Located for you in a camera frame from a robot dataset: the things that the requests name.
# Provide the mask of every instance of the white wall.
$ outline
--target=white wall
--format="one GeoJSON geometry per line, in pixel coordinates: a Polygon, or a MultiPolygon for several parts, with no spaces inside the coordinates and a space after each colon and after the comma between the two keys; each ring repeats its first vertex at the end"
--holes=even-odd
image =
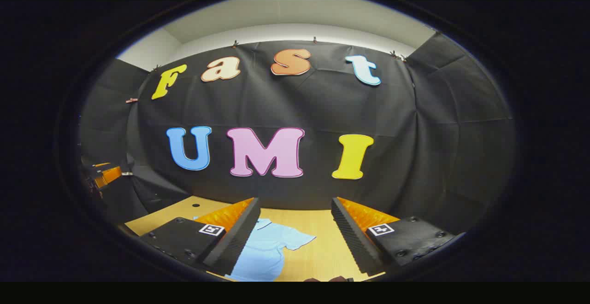
{"type": "Polygon", "coordinates": [[[237,40],[240,44],[274,40],[312,41],[314,36],[317,37],[318,42],[337,42],[339,44],[366,47],[387,54],[390,51],[395,51],[398,55],[409,56],[415,51],[415,48],[402,44],[402,42],[354,29],[330,25],[284,23],[234,29],[186,42],[170,55],[168,63],[193,54],[232,46],[234,40],[237,40]]]}
{"type": "Polygon", "coordinates": [[[117,56],[119,60],[151,71],[165,65],[181,43],[165,29],[158,29],[143,37],[117,56]]]}

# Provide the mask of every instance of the ceiling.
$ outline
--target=ceiling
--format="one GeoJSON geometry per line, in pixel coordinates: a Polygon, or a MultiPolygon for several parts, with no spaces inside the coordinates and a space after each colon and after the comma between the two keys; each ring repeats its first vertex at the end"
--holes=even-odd
{"type": "Polygon", "coordinates": [[[418,48],[434,30],[366,0],[226,0],[164,27],[181,44],[245,27],[312,23],[356,29],[418,48]]]}

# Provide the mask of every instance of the letter u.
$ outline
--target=letter u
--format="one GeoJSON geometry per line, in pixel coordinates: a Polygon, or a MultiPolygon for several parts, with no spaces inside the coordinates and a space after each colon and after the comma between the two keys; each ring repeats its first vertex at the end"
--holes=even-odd
{"type": "Polygon", "coordinates": [[[170,128],[166,135],[170,140],[170,151],[172,159],[177,165],[186,170],[204,170],[209,165],[209,144],[208,136],[211,128],[208,126],[196,126],[190,130],[195,136],[197,158],[192,160],[186,157],[183,137],[186,130],[183,128],[170,128]]]}

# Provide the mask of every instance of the orange object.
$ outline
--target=orange object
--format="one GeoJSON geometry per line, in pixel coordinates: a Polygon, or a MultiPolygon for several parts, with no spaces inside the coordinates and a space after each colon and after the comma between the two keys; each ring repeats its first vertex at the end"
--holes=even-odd
{"type": "Polygon", "coordinates": [[[246,207],[254,200],[254,198],[246,199],[230,205],[228,207],[221,208],[215,212],[205,214],[204,216],[196,219],[196,222],[205,224],[213,224],[215,226],[222,226],[225,231],[230,232],[231,227],[238,221],[238,218],[242,215],[246,207]]]}
{"type": "Polygon", "coordinates": [[[365,235],[367,228],[369,227],[384,223],[396,222],[399,220],[395,216],[390,216],[389,214],[385,214],[378,210],[374,210],[373,208],[355,203],[354,201],[342,199],[340,197],[337,198],[365,235]]]}

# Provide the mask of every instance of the cutout letter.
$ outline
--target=cutout letter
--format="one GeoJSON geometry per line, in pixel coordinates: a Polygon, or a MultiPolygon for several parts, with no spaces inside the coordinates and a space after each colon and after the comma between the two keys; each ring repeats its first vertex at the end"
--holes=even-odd
{"type": "Polygon", "coordinates": [[[352,62],[352,69],[356,78],[360,79],[364,84],[379,85],[381,79],[371,75],[369,68],[377,69],[377,66],[373,62],[367,61],[366,57],[363,56],[347,56],[346,61],[352,62]]]}
{"type": "Polygon", "coordinates": [[[240,59],[235,56],[219,58],[207,65],[209,69],[201,75],[201,80],[213,82],[218,79],[232,79],[241,73],[238,65],[240,65],[240,59]]]}
{"type": "Polygon", "coordinates": [[[185,70],[186,65],[183,64],[179,65],[176,68],[164,71],[164,73],[160,75],[160,83],[158,83],[156,92],[154,92],[152,95],[152,100],[164,97],[168,93],[168,90],[166,90],[166,88],[171,87],[177,80],[178,74],[182,74],[185,70]]]}
{"type": "Polygon", "coordinates": [[[373,145],[373,138],[364,134],[343,134],[338,139],[344,146],[338,170],[332,173],[333,178],[358,180],[362,178],[360,164],[363,163],[367,147],[373,145]]]}
{"type": "Polygon", "coordinates": [[[170,151],[172,159],[177,165],[186,170],[204,170],[209,165],[209,144],[208,138],[211,128],[208,126],[196,126],[190,130],[196,139],[197,158],[191,160],[186,157],[183,137],[186,131],[183,128],[170,128],[166,135],[170,139],[170,151]]]}
{"type": "Polygon", "coordinates": [[[312,68],[309,61],[312,56],[308,50],[282,50],[274,56],[270,71],[275,75],[301,75],[312,68]]]}
{"type": "Polygon", "coordinates": [[[251,176],[254,172],[248,168],[248,161],[256,171],[264,176],[272,161],[276,159],[276,168],[272,174],[276,177],[299,177],[303,170],[299,168],[299,140],[305,132],[299,128],[279,129],[272,137],[267,148],[264,148],[254,131],[250,128],[234,128],[227,132],[234,141],[233,176],[251,176]]]}

